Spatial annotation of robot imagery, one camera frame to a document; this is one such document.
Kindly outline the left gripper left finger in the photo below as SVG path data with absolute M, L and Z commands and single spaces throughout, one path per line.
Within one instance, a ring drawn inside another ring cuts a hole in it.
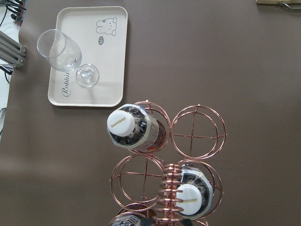
M 140 222 L 140 226 L 152 226 L 151 218 L 142 218 Z

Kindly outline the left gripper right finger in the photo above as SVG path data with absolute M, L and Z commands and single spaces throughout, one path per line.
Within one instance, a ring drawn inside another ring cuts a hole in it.
M 183 226 L 192 226 L 192 221 L 190 219 L 183 219 L 182 224 Z

